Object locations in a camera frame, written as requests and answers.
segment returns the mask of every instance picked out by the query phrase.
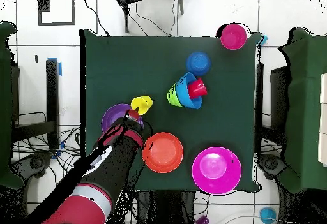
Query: orange plate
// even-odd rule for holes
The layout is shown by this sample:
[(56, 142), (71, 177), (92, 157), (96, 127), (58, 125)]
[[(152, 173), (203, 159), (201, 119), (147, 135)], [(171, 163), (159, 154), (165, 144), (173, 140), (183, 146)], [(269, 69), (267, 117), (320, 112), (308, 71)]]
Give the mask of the orange plate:
[(157, 133), (146, 140), (142, 158), (154, 172), (172, 172), (183, 159), (183, 146), (174, 135)]

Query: magenta bowl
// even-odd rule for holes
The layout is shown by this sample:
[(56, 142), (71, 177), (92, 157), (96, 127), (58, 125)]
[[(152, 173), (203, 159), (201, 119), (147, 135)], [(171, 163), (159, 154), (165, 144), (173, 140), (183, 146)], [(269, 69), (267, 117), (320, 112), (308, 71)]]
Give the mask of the magenta bowl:
[(230, 50), (240, 49), (247, 41), (247, 32), (238, 24), (229, 24), (222, 30), (222, 45)]
[(197, 155), (192, 166), (194, 183), (206, 193), (225, 194), (241, 179), (238, 157), (223, 147), (210, 147)]

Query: table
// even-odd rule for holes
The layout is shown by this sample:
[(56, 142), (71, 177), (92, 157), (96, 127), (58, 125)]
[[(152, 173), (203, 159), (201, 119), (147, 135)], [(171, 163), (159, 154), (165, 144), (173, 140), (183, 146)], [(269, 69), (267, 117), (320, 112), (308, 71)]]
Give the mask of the table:
[[(183, 144), (181, 165), (168, 174), (145, 167), (137, 190), (199, 190), (192, 179), (195, 157), (205, 148), (222, 146), (240, 159), (242, 176), (235, 190), (254, 192), (254, 33), (239, 50), (225, 49), (218, 38), (103, 37), (84, 30), (86, 40), (86, 154), (102, 134), (105, 111), (118, 103), (149, 95), (151, 109), (143, 115), (154, 133), (169, 132)], [(186, 59), (206, 52), (210, 71), (202, 76), (208, 95), (199, 110), (179, 108), (167, 101), (171, 86), (186, 73)], [(139, 152), (131, 172), (142, 167)]]

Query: red cup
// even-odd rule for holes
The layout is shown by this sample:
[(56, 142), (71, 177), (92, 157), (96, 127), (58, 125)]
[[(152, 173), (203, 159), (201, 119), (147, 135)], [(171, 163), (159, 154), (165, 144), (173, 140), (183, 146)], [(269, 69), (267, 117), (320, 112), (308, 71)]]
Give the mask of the red cup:
[(204, 83), (200, 78), (197, 79), (195, 82), (188, 84), (187, 91), (191, 99), (199, 96), (205, 96), (208, 94), (206, 86), (204, 86)]

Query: dark green tablecloth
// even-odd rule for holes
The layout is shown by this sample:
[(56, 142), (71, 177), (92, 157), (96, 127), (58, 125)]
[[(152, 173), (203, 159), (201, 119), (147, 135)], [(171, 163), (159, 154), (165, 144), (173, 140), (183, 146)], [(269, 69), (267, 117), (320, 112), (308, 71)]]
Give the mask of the dark green tablecloth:
[[(253, 182), (255, 46), (261, 33), (253, 34), (237, 51), (225, 49), (217, 38), (86, 37), (86, 153), (101, 135), (105, 111), (136, 96), (154, 99), (143, 115), (155, 133), (177, 136), (184, 149), (181, 165), (168, 174), (145, 168), (139, 190), (198, 190), (192, 180), (195, 157), (205, 148), (222, 146), (240, 159), (242, 176), (237, 190), (257, 191)], [(210, 71), (202, 77), (208, 95), (199, 110), (179, 108), (167, 101), (167, 91), (186, 73), (186, 59), (193, 51), (206, 52)], [(139, 153), (132, 166), (142, 166)]]
[(327, 168), (318, 162), (321, 74), (327, 73), (327, 38), (295, 29), (281, 48), (290, 66), (289, 111), (285, 131), (285, 161), (279, 176), (292, 193), (304, 188), (327, 190)]

